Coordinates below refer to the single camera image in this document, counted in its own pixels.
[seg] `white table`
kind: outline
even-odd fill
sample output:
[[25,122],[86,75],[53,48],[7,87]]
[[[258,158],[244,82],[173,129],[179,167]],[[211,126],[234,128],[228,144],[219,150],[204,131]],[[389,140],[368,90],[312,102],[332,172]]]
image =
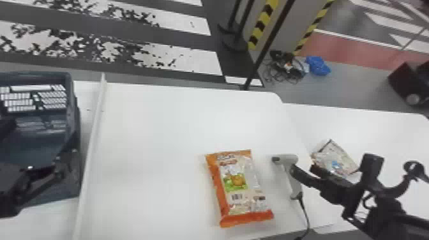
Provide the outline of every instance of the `white table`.
[[[419,114],[380,112],[372,110],[339,109],[311,105],[285,104],[284,109],[309,153],[321,142],[333,139],[360,163],[364,153],[385,158],[379,179],[386,186],[402,180],[403,164],[418,160],[429,171],[429,120]],[[429,185],[412,182],[405,195],[399,198],[409,213],[429,219]],[[316,229],[325,234],[354,230],[354,226],[340,219],[342,208],[333,212],[337,224]]]
[[[85,153],[91,133],[98,82],[75,81],[75,94],[81,111],[82,152]],[[0,239],[58,240],[71,239],[77,210],[77,199],[67,199],[23,209],[14,217],[0,220]]]
[[[107,84],[94,121],[74,239],[255,239],[305,229],[286,174],[271,163],[294,153],[310,166],[277,95]],[[204,155],[240,149],[252,150],[275,219],[221,229]],[[318,193],[305,195],[312,225],[332,224],[328,207],[315,209]]]

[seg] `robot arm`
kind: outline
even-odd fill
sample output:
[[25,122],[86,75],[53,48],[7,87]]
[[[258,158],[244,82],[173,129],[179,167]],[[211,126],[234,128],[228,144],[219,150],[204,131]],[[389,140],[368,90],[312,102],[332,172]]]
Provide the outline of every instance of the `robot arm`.
[[[318,177],[307,174],[296,165],[291,165],[289,174],[303,185],[316,188],[320,196],[328,202],[344,207],[342,218],[372,239],[429,239],[429,221],[407,215],[396,198],[403,195],[411,180],[422,180],[429,183],[424,166],[416,161],[404,165],[406,174],[403,181],[392,188],[386,188],[378,180],[384,159],[372,154],[365,154],[359,171],[360,181],[352,184],[335,176],[325,169],[312,165],[310,172]],[[367,207],[365,201],[374,197],[376,205]],[[355,217],[356,210],[363,199],[364,206],[369,210],[365,220]]]

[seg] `floor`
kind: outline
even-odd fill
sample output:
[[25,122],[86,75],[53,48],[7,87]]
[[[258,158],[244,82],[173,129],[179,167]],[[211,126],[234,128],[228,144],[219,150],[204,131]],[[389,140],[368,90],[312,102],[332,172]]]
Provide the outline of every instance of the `floor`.
[[419,0],[336,0],[300,55],[383,70],[429,61],[428,12]]
[[253,63],[223,47],[221,2],[0,0],[0,61],[225,83]]

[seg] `metal pole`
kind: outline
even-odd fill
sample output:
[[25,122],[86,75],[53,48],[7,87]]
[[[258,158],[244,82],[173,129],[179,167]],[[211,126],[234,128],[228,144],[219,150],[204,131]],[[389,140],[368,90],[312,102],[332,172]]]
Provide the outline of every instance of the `metal pole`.
[[231,52],[245,52],[248,49],[248,44],[243,40],[241,35],[243,34],[243,29],[245,28],[246,21],[249,18],[254,3],[255,0],[249,0],[247,2],[245,12],[243,13],[243,17],[241,18],[240,25],[235,35],[230,34],[222,36],[223,45]]
[[288,0],[286,5],[284,6],[282,13],[280,14],[280,16],[278,17],[278,20],[276,22],[276,25],[274,25],[273,30],[271,31],[271,34],[269,35],[267,42],[264,45],[264,48],[260,51],[259,57],[256,60],[255,65],[253,66],[252,72],[249,75],[249,77],[246,80],[246,83],[244,84],[244,86],[241,88],[242,90],[249,90],[249,86],[250,83],[253,80],[253,77],[255,76],[255,74],[258,72],[259,66],[262,63],[262,61],[265,58],[265,55],[267,54],[269,48],[271,47],[271,44],[273,43],[274,39],[277,36],[277,33],[279,32],[280,28],[283,25],[283,22],[286,19],[286,16],[289,14],[290,10],[292,9],[292,6],[294,5],[295,0]]
[[232,14],[229,17],[229,21],[228,21],[228,28],[232,28],[232,25],[234,24],[235,20],[236,20],[236,16],[237,16],[237,12],[238,12],[238,8],[240,7],[241,4],[241,0],[237,0],[236,4],[234,5],[234,8],[232,9]]
[[416,40],[424,31],[426,30],[425,27],[423,27],[420,32],[416,35],[414,35],[408,42],[407,44],[405,44],[402,48],[401,51],[403,51],[404,49],[406,49],[414,40]]
[[234,25],[237,17],[238,9],[240,8],[242,0],[236,0],[236,3],[234,4],[234,8],[232,9],[231,16],[229,16],[228,22],[226,20],[221,20],[221,22],[218,23],[218,28],[222,33],[225,34],[233,34],[237,31],[237,27]]
[[236,37],[234,38],[234,41],[238,41],[241,38],[241,35],[243,33],[247,19],[249,18],[249,14],[250,14],[250,11],[252,10],[254,3],[255,3],[255,0],[249,0],[249,2],[247,3],[245,12],[243,13],[243,18],[241,19],[240,26],[238,27],[238,31],[236,32]]

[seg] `hazard tape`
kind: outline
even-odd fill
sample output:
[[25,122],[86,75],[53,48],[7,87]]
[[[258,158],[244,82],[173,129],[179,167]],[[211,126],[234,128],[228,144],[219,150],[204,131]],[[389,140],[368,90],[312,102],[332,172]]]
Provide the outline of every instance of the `hazard tape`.
[[313,21],[313,23],[310,25],[310,27],[308,27],[307,31],[305,32],[305,35],[303,36],[301,41],[299,41],[297,47],[295,48],[295,51],[294,51],[295,56],[297,56],[299,54],[299,52],[303,49],[304,44],[308,41],[309,37],[314,32],[314,29],[316,29],[319,22],[321,22],[323,17],[325,17],[327,11],[332,6],[334,1],[335,0],[327,0],[325,6],[321,9],[321,11],[318,12],[316,19]]
[[269,24],[269,21],[271,20],[271,16],[273,12],[276,10],[278,6],[278,0],[267,0],[267,3],[264,6],[264,9],[262,10],[262,13],[260,14],[260,17],[258,19],[258,22],[256,23],[255,29],[253,30],[252,35],[249,39],[249,49],[256,49],[256,46],[258,45],[258,41],[260,38],[264,35],[264,30]]

